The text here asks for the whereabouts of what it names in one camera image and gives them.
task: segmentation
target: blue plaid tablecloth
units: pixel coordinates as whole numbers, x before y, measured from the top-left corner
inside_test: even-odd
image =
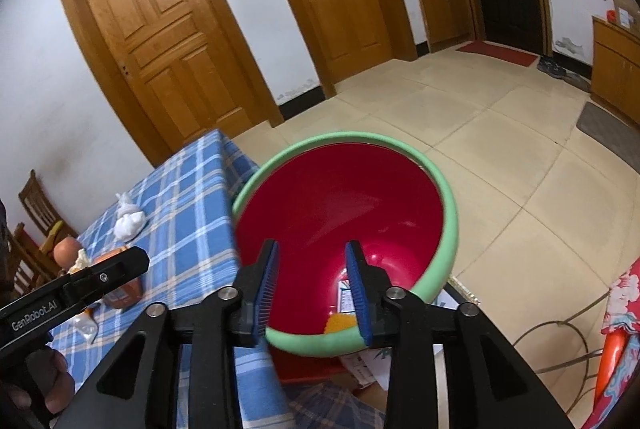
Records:
[[[66,356],[80,387],[111,346],[150,303],[175,308],[200,302],[231,284],[238,271],[231,203],[254,174],[256,165],[222,135],[213,131],[175,154],[129,191],[148,219],[128,245],[149,255],[142,276],[142,301],[126,311],[101,305],[94,311],[98,335],[87,344],[69,323],[52,332],[52,346]],[[89,258],[123,245],[113,236],[116,205],[79,236]],[[178,395],[179,429],[186,429],[188,362],[183,352]],[[236,371],[242,421],[246,428],[293,427],[293,415],[262,343],[256,349],[236,348]]]

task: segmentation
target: red doormat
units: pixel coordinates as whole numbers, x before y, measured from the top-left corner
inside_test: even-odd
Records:
[[[538,58],[537,55],[526,54],[518,50],[505,48],[504,46],[495,46],[494,44],[485,43],[484,41],[473,41],[466,46],[458,48],[458,51],[495,57],[496,59],[506,60],[507,62],[519,64],[520,66],[530,66]]]

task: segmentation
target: plastic basin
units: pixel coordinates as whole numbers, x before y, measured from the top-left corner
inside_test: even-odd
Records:
[[[333,133],[288,148],[254,174],[233,209],[244,265],[266,238],[280,244],[268,342],[308,357],[365,347],[357,328],[323,333],[346,279],[348,241],[424,301],[444,286],[458,248],[456,206],[438,168],[375,134]]]

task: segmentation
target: cardboard box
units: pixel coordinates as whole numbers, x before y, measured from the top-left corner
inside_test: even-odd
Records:
[[[613,0],[618,26],[640,37],[640,7],[635,0]]]

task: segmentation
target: orange jar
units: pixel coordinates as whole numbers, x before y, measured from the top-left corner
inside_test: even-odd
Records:
[[[95,263],[100,263],[100,261],[104,261],[105,259],[119,254],[120,252],[124,252],[128,248],[129,247],[119,247],[119,249],[114,249],[99,255],[96,258]],[[132,279],[127,284],[122,285],[120,288],[116,288],[113,292],[109,292],[103,297],[105,303],[116,309],[129,308],[141,299],[142,284],[140,283],[140,277]]]

